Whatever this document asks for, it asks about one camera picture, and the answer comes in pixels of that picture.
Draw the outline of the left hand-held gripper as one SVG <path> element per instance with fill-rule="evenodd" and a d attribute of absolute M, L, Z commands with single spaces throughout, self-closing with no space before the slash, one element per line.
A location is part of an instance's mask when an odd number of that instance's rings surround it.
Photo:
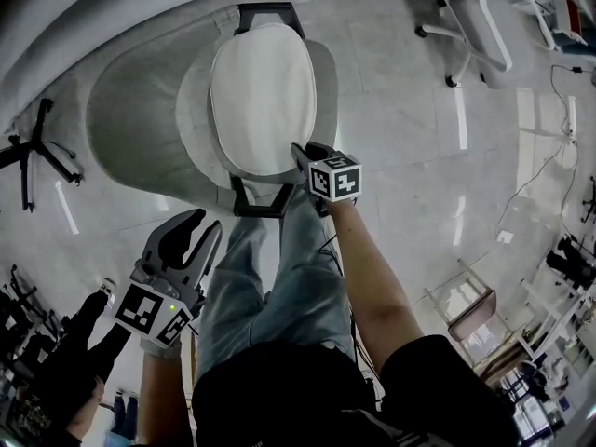
<path fill-rule="evenodd" d="M 204 209 L 182 212 L 161 224 L 148 238 L 129 285 L 115 298 L 115 322 L 161 348 L 170 347 L 198 317 L 205 303 L 198 286 L 213 264 L 223 238 L 219 220 L 191 248 L 192 233 L 206 216 Z M 157 269 L 184 269 L 183 282 Z"/>

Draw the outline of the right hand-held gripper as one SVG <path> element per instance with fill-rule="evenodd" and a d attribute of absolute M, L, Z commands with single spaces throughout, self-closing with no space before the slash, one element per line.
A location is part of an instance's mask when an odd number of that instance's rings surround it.
<path fill-rule="evenodd" d="M 292 143 L 291 155 L 320 217 L 328 215 L 330 203 L 353 201 L 361 195 L 363 170 L 353 155 L 318 142 L 309 142 L 305 149 Z"/>

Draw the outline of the person's left hand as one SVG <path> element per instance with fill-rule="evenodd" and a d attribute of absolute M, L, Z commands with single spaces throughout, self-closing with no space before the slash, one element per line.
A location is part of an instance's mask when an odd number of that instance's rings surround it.
<path fill-rule="evenodd" d="M 180 359 L 182 352 L 182 342 L 177 338 L 168 347 L 161 347 L 149 339 L 142 338 L 140 341 L 141 350 L 150 356 L 162 359 Z"/>

